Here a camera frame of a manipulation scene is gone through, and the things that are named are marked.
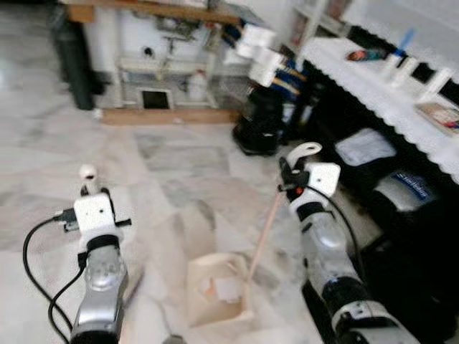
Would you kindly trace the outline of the wooden broom with white grip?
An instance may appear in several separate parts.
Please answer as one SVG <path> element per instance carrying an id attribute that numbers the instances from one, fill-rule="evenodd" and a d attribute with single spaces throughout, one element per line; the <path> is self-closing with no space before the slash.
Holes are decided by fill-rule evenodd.
<path id="1" fill-rule="evenodd" d="M 83 186 L 80 197 L 98 194 L 102 187 L 98 171 L 93 165 L 82 165 L 80 177 Z M 121 236 L 102 235 L 85 240 L 80 236 L 81 252 L 87 255 L 85 277 L 88 292 L 112 294 L 119 292 L 121 302 L 128 304 L 133 299 L 144 276 L 144 259 L 148 258 L 147 248 L 131 231 Z"/>

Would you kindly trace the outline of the beige long-handled dustpan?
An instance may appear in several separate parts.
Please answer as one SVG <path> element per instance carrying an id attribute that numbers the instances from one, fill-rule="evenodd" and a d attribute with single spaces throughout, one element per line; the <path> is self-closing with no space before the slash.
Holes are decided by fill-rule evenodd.
<path id="1" fill-rule="evenodd" d="M 295 169 L 301 170 L 301 175 L 308 175 L 305 166 L 309 156 L 317 154 L 322 150 L 318 142 L 305 142 L 285 156 L 289 164 Z M 269 233 L 275 223 L 282 200 L 286 200 L 285 194 L 278 186 L 278 193 L 273 198 L 273 204 L 269 208 L 265 225 L 261 229 L 258 242 L 253 252 L 252 259 L 248 261 L 246 256 L 238 253 L 217 252 L 200 256 L 188 262 L 186 276 L 186 315 L 190 327 L 197 328 L 201 325 L 245 323 L 252 317 L 250 310 L 250 285 L 257 269 Z M 319 212 L 325 211 L 330 202 L 328 196 L 319 193 L 309 187 L 308 193 L 303 193 L 290 204 L 291 214 L 297 219 L 298 209 L 302 206 L 311 206 Z M 213 277 L 236 277 L 243 286 L 242 298 L 239 302 L 223 302 L 217 300 L 211 288 Z"/>

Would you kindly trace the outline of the black backpack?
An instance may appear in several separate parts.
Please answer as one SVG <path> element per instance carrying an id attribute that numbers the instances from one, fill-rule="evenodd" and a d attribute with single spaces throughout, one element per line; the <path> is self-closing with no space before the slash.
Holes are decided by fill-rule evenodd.
<path id="1" fill-rule="evenodd" d="M 278 91 L 255 87 L 232 129 L 233 141 L 246 156 L 272 156 L 279 147 L 285 98 Z"/>

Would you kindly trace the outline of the white plastic bag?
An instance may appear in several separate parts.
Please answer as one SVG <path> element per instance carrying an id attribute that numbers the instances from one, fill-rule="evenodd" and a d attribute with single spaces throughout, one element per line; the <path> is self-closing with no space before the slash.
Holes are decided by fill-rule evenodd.
<path id="1" fill-rule="evenodd" d="M 380 158 L 392 158 L 396 148 L 379 132 L 364 128 L 335 144 L 335 151 L 349 166 L 361 166 Z"/>

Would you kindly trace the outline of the blue yellow striped bag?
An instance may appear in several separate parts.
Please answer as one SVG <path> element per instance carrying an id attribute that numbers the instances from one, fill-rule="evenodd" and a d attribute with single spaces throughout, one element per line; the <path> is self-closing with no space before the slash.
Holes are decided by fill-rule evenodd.
<path id="1" fill-rule="evenodd" d="M 270 88 L 277 92 L 284 101 L 295 104 L 301 96 L 307 77 L 301 70 L 296 69 L 294 60 L 285 59 L 275 70 L 275 77 Z"/>

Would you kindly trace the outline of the long wooden board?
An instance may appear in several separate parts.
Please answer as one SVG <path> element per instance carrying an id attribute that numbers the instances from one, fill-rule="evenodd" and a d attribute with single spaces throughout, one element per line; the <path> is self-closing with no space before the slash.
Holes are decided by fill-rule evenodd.
<path id="1" fill-rule="evenodd" d="M 233 124 L 240 116 L 227 109 L 102 109 L 100 114 L 105 125 L 220 125 Z"/>

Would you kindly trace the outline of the small black framed panel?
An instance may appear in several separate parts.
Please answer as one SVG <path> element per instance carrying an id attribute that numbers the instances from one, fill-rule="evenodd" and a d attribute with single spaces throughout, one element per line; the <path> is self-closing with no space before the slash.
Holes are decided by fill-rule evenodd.
<path id="1" fill-rule="evenodd" d="M 163 88 L 139 87 L 138 101 L 144 110 L 173 110 L 174 101 L 171 90 Z"/>

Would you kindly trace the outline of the blue white plastic pack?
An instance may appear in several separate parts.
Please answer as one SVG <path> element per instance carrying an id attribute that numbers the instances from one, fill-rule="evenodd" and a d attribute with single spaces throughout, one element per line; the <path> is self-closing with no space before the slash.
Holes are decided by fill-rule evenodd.
<path id="1" fill-rule="evenodd" d="M 399 212 L 411 212 L 438 200 L 438 194 L 420 175 L 396 170 L 377 181 L 374 192 L 386 198 Z"/>

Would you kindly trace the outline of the white paper roll pack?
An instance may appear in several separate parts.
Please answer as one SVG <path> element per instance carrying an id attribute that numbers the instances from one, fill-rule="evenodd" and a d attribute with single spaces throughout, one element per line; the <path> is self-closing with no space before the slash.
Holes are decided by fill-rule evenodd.
<path id="1" fill-rule="evenodd" d="M 242 27 L 235 42 L 236 55 L 250 59 L 248 77 L 262 87 L 272 85 L 283 64 L 284 55 L 272 50 L 275 37 L 272 29 L 249 23 Z"/>

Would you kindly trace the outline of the table with white lace cloth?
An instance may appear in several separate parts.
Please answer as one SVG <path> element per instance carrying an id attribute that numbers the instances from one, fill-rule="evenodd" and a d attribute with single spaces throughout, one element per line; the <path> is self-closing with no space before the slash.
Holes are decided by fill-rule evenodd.
<path id="1" fill-rule="evenodd" d="M 420 175 L 438 194 L 437 206 L 456 206 L 459 142 L 416 111 L 413 90 L 420 83 L 409 80 L 400 88 L 383 78 L 383 62 L 351 62 L 348 52 L 357 43 L 344 37 L 315 37 L 302 49 L 311 76 L 311 94 L 318 101 L 308 119 L 308 134 L 327 144 L 323 157 L 340 163 L 342 183 L 368 196 L 377 181 L 393 171 Z M 382 134 L 397 154 L 361 166 L 346 165 L 335 144 L 361 129 Z"/>

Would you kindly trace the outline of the colourful flat book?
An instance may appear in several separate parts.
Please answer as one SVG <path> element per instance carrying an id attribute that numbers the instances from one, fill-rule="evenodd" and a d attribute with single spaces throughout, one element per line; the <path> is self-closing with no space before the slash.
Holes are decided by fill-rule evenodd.
<path id="1" fill-rule="evenodd" d="M 459 132 L 459 112 L 455 108 L 437 104 L 436 102 L 418 102 L 416 111 L 434 127 L 447 135 L 457 135 Z"/>

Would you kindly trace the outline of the white plastic jug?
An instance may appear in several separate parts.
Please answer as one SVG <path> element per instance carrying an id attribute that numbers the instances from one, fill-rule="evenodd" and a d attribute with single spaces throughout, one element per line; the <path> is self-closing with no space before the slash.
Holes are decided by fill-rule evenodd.
<path id="1" fill-rule="evenodd" d="M 196 70 L 196 72 L 189 75 L 186 79 L 186 93 L 187 97 L 194 102 L 204 102 L 207 100 L 207 90 L 209 89 L 209 82 L 203 70 Z"/>

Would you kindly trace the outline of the dark bottle with red label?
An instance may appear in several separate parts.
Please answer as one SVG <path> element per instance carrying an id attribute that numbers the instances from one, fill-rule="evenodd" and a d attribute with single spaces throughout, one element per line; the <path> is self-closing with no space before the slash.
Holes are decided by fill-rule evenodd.
<path id="1" fill-rule="evenodd" d="M 348 52 L 345 59 L 351 62 L 369 62 L 369 60 L 385 60 L 388 52 L 384 49 L 358 49 Z"/>

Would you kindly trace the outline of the tall black bag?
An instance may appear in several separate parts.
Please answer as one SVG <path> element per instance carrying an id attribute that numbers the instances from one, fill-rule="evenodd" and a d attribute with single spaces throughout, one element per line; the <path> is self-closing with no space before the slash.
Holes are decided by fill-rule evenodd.
<path id="1" fill-rule="evenodd" d="M 73 104 L 79 110 L 94 110 L 95 73 L 90 65 L 82 24 L 69 18 L 65 6 L 53 4 L 49 25 L 60 72 L 69 86 Z"/>

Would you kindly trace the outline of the white bottle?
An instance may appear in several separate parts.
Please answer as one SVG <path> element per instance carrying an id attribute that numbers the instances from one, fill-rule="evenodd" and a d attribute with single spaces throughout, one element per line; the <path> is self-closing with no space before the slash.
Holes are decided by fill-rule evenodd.
<path id="1" fill-rule="evenodd" d="M 432 78 L 430 78 L 429 81 L 427 81 L 427 99 L 433 99 L 434 97 L 439 95 L 440 91 L 442 91 L 446 83 L 449 83 L 453 75 L 455 75 L 455 71 L 448 67 L 442 68 L 434 72 Z"/>
<path id="2" fill-rule="evenodd" d="M 416 71 L 417 66 L 420 65 L 419 60 L 413 57 L 407 57 L 404 59 L 403 65 L 399 70 L 400 82 L 405 83 L 412 78 L 413 73 Z"/>

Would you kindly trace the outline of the metal shelf rack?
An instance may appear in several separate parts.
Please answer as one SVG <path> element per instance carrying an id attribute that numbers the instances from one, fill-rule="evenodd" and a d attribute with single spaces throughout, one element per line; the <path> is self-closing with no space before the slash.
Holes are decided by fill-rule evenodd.
<path id="1" fill-rule="evenodd" d="M 59 1 L 72 21 L 88 28 L 93 65 L 109 79 L 98 103 L 100 116 L 102 109 L 143 110 L 139 87 L 171 90 L 174 110 L 227 109 L 213 86 L 222 76 L 243 73 L 223 65 L 223 30 L 242 26 L 236 4 L 209 0 L 211 7 L 198 9 L 150 0 Z M 186 79 L 196 70 L 209 82 L 204 102 L 187 97 Z"/>

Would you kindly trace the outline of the blue plastic stick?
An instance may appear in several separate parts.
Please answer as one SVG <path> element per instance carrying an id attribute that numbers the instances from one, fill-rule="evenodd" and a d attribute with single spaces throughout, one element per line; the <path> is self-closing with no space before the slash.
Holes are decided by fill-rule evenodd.
<path id="1" fill-rule="evenodd" d="M 413 39 L 415 37 L 415 32 L 416 30 L 414 27 L 410 27 L 401 37 L 399 45 L 397 45 L 397 48 L 394 50 L 394 55 L 399 56 L 401 58 L 404 58 L 406 56 L 406 51 L 407 49 L 410 48 L 411 42 L 413 42 Z"/>

